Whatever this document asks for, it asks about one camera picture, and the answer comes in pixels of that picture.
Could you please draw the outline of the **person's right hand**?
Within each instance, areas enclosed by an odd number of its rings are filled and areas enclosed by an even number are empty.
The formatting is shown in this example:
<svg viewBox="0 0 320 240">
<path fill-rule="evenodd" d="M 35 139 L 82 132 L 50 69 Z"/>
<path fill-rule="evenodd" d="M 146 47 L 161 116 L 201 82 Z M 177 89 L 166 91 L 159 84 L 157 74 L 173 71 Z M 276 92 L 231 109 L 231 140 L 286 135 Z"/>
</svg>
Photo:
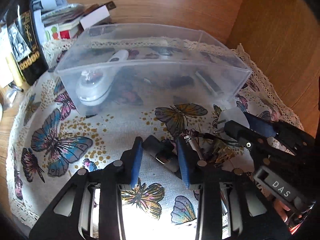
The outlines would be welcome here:
<svg viewBox="0 0 320 240">
<path fill-rule="evenodd" d="M 278 199 L 275 199 L 272 205 L 284 223 L 288 223 L 289 218 L 295 214 L 288 206 Z"/>
</svg>

